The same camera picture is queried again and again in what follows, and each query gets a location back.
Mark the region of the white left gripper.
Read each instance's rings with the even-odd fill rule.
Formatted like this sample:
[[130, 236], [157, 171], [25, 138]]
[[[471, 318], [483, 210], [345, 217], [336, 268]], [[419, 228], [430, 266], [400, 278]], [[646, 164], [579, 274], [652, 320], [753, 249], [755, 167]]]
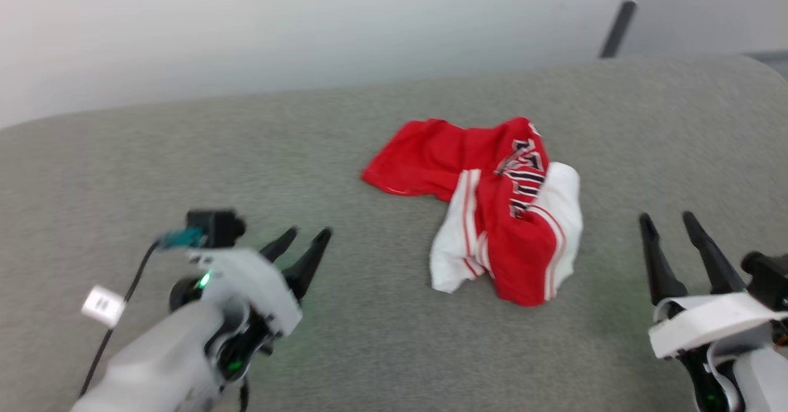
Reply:
[[205, 274], [197, 281], [200, 304], [219, 311], [220, 327], [209, 336], [206, 355], [223, 381], [239, 381], [254, 354], [290, 336], [303, 319], [299, 302], [318, 270], [332, 238], [323, 228], [306, 252], [283, 275], [272, 263], [298, 236], [292, 226], [258, 251], [251, 248], [190, 249], [188, 257]]

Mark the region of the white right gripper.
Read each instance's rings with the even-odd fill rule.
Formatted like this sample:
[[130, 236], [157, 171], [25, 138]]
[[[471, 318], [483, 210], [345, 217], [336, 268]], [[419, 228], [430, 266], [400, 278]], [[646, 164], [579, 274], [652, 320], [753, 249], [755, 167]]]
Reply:
[[683, 212], [682, 221], [701, 256], [711, 295], [687, 296], [662, 252], [650, 215], [641, 213], [638, 223], [655, 306], [648, 330], [653, 353], [682, 364], [697, 410], [786, 410], [787, 363], [773, 341], [774, 324], [785, 320], [786, 312], [769, 309], [743, 292], [746, 284], [692, 212]]

